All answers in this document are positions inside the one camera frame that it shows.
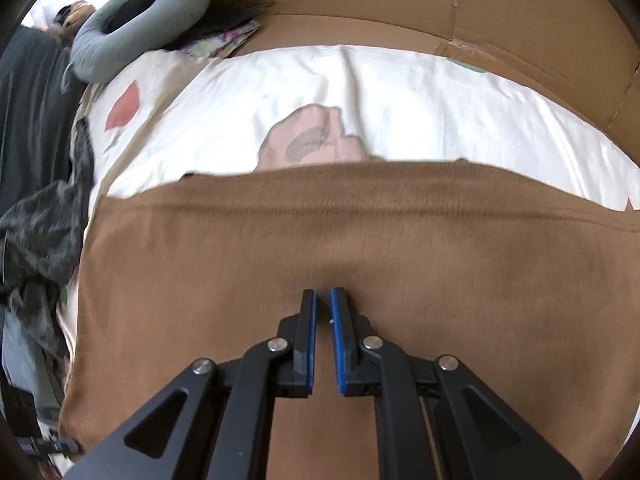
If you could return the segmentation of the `grey camouflage jacket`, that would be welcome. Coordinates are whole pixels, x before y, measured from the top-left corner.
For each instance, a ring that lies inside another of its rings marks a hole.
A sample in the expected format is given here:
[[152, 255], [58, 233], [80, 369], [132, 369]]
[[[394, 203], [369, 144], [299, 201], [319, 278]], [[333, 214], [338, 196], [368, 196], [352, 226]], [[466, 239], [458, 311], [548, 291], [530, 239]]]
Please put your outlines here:
[[65, 338], [54, 311], [78, 266], [89, 218], [94, 153], [88, 122], [76, 122], [73, 170], [19, 200], [1, 217], [1, 304], [38, 346], [62, 360]]

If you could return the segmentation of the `dark green pillow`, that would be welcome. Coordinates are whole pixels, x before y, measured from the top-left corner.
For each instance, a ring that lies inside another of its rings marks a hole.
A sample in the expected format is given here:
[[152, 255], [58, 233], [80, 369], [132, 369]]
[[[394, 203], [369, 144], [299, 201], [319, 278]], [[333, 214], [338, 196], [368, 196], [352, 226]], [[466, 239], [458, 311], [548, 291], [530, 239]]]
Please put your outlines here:
[[70, 176], [70, 133], [86, 85], [62, 81], [70, 55], [21, 26], [1, 58], [1, 210]]

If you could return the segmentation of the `cream bear print bedsheet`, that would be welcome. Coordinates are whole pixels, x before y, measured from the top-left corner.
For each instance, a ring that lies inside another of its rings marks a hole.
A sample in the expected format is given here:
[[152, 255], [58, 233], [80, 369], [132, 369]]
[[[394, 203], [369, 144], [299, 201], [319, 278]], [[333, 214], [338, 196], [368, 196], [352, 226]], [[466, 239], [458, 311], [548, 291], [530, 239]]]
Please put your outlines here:
[[639, 206], [638, 166], [575, 114], [514, 81], [436, 55], [334, 46], [231, 61], [150, 52], [86, 99], [93, 200], [187, 174], [235, 176], [305, 106], [386, 162], [465, 159], [613, 210]]

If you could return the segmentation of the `brown graphic t-shirt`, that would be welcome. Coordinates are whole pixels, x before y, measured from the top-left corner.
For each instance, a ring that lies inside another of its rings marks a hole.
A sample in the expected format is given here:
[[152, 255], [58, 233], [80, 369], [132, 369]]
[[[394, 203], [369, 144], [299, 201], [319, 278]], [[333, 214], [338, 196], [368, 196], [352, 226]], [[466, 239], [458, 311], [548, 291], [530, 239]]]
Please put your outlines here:
[[346, 289], [410, 354], [450, 353], [587, 479], [639, 405], [639, 177], [596, 198], [469, 162], [193, 176], [100, 201], [60, 428], [91, 448], [199, 358]]

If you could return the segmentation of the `small teddy bear toy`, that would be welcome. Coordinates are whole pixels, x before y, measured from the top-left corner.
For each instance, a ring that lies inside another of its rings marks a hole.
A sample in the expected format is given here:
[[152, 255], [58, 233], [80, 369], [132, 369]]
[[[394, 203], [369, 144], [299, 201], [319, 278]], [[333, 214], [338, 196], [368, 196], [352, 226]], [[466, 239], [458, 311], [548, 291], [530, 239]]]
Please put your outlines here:
[[82, 25], [96, 12], [96, 7], [85, 0], [63, 6], [53, 19], [53, 27], [66, 36], [75, 36]]

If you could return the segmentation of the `grey neck pillow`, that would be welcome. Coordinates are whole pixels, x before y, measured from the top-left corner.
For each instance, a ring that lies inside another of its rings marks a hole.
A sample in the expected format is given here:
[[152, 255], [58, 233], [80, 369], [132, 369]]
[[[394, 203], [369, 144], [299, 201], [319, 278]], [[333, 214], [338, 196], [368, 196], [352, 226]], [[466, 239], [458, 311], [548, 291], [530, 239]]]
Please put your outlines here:
[[70, 69], [87, 84], [106, 84], [143, 53], [179, 38], [211, 1], [110, 0], [78, 30]]

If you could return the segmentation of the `brown cardboard sheet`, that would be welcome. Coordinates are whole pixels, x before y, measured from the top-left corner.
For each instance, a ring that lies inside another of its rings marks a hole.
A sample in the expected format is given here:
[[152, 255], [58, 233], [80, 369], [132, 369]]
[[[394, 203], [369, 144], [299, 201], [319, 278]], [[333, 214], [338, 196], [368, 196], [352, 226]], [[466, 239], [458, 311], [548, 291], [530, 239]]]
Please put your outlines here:
[[612, 0], [228, 0], [252, 50], [362, 44], [449, 56], [540, 91], [639, 154], [639, 29]]

